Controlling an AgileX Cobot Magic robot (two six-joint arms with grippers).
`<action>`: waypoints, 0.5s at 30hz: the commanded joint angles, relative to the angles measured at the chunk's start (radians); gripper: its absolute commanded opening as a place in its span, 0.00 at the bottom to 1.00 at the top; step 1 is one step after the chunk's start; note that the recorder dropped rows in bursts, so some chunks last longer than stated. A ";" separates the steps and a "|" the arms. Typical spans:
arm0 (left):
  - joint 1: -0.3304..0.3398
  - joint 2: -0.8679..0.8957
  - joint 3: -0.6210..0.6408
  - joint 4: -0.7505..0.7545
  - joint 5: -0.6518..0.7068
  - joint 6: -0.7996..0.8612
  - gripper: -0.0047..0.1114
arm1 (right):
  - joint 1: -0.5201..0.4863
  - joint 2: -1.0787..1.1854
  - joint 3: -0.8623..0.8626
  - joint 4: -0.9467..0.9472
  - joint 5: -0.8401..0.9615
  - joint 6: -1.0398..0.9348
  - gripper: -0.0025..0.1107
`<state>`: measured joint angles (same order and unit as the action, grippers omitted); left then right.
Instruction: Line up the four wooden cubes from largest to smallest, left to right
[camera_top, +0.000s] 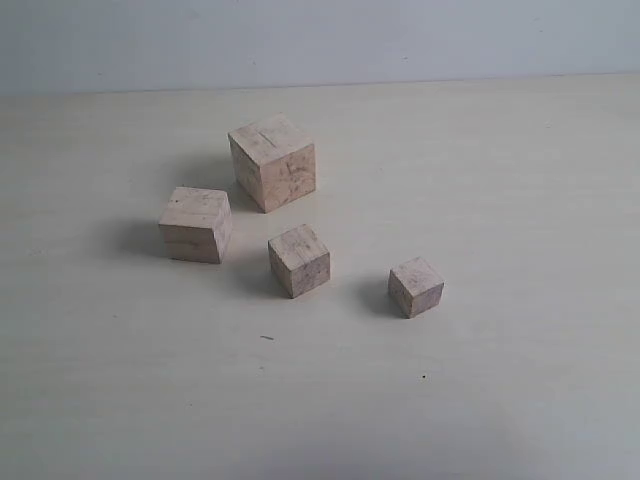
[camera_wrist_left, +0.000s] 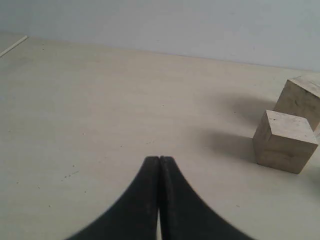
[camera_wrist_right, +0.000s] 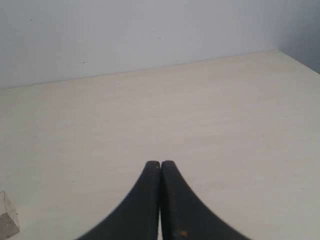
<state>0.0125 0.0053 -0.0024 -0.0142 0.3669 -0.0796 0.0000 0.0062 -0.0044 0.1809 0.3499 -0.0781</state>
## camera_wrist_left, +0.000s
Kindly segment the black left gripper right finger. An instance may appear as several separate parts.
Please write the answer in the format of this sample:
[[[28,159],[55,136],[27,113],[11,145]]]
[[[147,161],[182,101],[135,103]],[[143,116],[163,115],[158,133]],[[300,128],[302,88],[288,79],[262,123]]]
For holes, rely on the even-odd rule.
[[[251,240],[192,189],[171,156],[160,157],[158,209],[164,240]]]

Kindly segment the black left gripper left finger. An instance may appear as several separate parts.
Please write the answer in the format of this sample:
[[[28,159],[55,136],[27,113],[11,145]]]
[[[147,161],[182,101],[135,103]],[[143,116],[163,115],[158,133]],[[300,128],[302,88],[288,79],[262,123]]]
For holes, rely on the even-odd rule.
[[[160,158],[148,156],[119,199],[69,240],[155,240]]]

